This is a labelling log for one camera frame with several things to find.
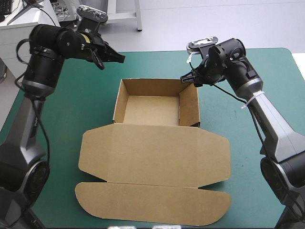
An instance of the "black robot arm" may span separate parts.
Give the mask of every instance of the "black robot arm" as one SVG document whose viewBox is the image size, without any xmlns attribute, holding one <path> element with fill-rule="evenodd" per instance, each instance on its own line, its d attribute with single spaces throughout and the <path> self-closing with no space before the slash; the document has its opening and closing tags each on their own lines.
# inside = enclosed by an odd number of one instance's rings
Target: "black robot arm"
<svg viewBox="0 0 305 229">
<path fill-rule="evenodd" d="M 44 229 L 31 211 L 50 173 L 50 146 L 40 116 L 46 97 L 55 91 L 65 59 L 76 58 L 94 62 L 104 69 L 103 62 L 124 62 L 124 56 L 112 49 L 98 33 L 107 15 L 80 6 L 83 17 L 78 31 L 40 24 L 29 39 L 31 58 L 21 86 L 24 99 L 6 140 L 0 145 L 0 224 L 11 229 Z M 36 141 L 41 126 L 48 145 L 48 159 Z"/>
<path fill-rule="evenodd" d="M 227 80 L 235 94 L 245 99 L 259 123 L 265 140 L 262 140 L 261 171 L 280 202 L 286 206 L 277 229 L 303 229 L 305 227 L 305 136 L 295 132 L 263 92 L 263 81 L 246 57 L 240 40 L 229 39 L 216 44 L 210 37 L 191 42 L 190 54 L 201 54 L 203 61 L 181 81 L 214 85 Z"/>
</svg>

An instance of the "open cardboard box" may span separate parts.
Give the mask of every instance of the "open cardboard box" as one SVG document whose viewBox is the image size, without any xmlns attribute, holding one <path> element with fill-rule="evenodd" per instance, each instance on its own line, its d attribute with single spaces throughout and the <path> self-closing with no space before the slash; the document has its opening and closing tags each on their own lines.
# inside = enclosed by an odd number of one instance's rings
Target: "open cardboard box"
<svg viewBox="0 0 305 229">
<path fill-rule="evenodd" d="M 227 193 L 198 189 L 231 175 L 226 138 L 200 124 L 197 89 L 180 80 L 121 81 L 112 125 L 83 135 L 80 170 L 107 183 L 79 183 L 91 215 L 200 226 L 228 210 Z"/>
</svg>

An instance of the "white cable tie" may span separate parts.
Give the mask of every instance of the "white cable tie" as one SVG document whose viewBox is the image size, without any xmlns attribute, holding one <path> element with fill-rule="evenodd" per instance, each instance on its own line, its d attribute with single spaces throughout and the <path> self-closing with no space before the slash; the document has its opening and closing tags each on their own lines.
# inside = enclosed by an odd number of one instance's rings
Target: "white cable tie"
<svg viewBox="0 0 305 229">
<path fill-rule="evenodd" d="M 189 55 L 189 58 L 187 58 L 187 63 L 190 63 L 190 62 L 192 62 L 192 56 L 193 56 L 193 54 L 200 54 L 200 52 L 191 52 L 190 53 L 190 55 Z"/>
<path fill-rule="evenodd" d="M 246 107 L 249 105 L 249 103 L 250 103 L 252 100 L 254 100 L 257 96 L 259 96 L 259 95 L 261 95 L 261 94 L 264 94 L 264 93 L 265 93 L 264 91 L 254 92 L 254 93 L 253 93 L 253 96 L 251 97 L 251 99 L 249 99 L 249 100 L 247 101 L 247 103 L 246 103 L 245 105 L 242 106 L 242 109 L 246 108 Z"/>
</svg>

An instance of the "white floor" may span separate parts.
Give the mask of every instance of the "white floor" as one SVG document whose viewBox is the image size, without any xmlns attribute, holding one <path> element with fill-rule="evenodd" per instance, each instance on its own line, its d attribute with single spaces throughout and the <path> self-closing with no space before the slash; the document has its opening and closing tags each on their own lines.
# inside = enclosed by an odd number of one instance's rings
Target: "white floor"
<svg viewBox="0 0 305 229">
<path fill-rule="evenodd" d="M 134 9 L 118 0 L 117 12 Z M 284 47 L 305 76 L 305 0 L 140 0 L 143 31 L 136 22 L 108 24 L 102 37 L 119 52 L 185 50 L 193 40 L 238 38 L 246 48 Z M 8 78 L 0 84 L 0 129 L 15 99 Z"/>
</svg>

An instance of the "white desk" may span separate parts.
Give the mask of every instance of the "white desk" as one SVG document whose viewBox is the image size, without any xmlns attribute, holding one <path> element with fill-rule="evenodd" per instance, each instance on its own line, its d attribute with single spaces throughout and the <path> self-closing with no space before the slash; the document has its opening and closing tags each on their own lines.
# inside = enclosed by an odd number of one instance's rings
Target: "white desk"
<svg viewBox="0 0 305 229">
<path fill-rule="evenodd" d="M 59 26 L 56 15 L 50 4 L 50 1 L 46 0 L 41 3 L 46 11 L 54 20 L 55 24 Z M 38 24 L 53 24 L 51 19 L 41 10 L 32 8 L 21 17 L 16 19 L 10 25 L 7 23 L 22 9 L 21 0 L 14 0 L 12 9 L 16 9 L 11 15 L 8 15 L 6 19 L 0 23 L 0 58 L 7 65 L 11 73 L 18 77 L 25 69 L 26 65 L 18 62 L 16 57 L 16 45 L 17 43 L 25 38 L 29 37 L 32 29 Z M 19 51 L 19 55 L 24 60 L 29 60 L 29 45 L 24 44 Z"/>
</svg>

